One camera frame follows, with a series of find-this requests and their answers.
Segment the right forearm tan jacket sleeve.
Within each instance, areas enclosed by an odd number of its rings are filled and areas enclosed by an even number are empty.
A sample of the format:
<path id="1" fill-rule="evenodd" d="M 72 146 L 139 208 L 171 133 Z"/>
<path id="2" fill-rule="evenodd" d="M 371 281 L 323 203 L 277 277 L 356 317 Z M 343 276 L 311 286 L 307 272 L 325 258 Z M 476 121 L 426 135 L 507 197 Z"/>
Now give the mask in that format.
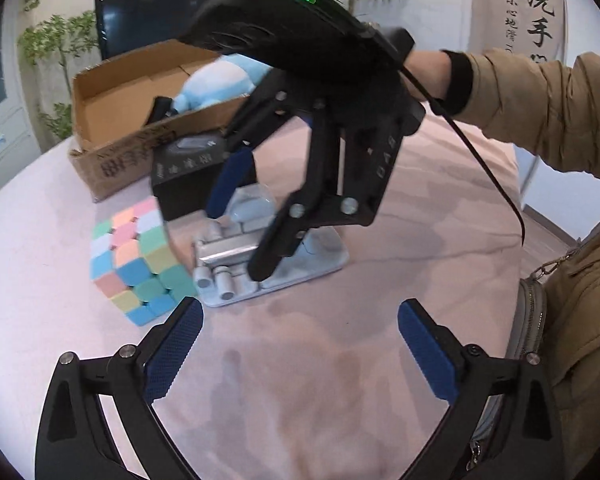
<path id="1" fill-rule="evenodd" d="M 581 54 L 571 67 L 498 49 L 446 55 L 452 70 L 443 104 L 451 115 L 557 171 L 600 179 L 600 55 Z"/>

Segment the grey shoulder bag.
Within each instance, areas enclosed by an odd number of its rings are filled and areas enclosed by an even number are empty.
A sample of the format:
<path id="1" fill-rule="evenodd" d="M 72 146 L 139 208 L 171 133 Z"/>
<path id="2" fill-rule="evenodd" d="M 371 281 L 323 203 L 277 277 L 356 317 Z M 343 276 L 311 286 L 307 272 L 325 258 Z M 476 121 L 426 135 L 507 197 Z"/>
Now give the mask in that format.
<path id="1" fill-rule="evenodd" d="M 553 274 L 574 253 L 573 249 L 561 257 L 542 263 L 526 278 L 519 281 L 516 312 L 510 331 L 505 357 L 525 359 L 530 353 L 542 353 L 542 339 L 546 323 L 546 292 L 542 279 Z M 472 444 L 486 446 L 494 435 L 495 426 L 504 408 L 502 396 L 491 396 L 486 401 L 481 417 L 471 437 Z"/>

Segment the person's right hand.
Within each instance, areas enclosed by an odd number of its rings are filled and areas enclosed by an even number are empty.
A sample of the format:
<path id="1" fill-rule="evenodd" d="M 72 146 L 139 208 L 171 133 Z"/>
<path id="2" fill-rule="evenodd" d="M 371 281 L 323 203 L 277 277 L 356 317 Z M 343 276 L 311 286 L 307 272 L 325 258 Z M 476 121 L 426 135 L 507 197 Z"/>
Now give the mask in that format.
<path id="1" fill-rule="evenodd" d="M 433 99 L 446 112 L 449 111 L 448 93 L 453 76 L 452 56 L 449 53 L 444 51 L 412 51 L 406 58 L 403 67 L 414 76 L 428 93 L 428 96 L 425 96 L 413 81 L 404 78 L 403 82 L 413 98 L 419 102 Z"/>

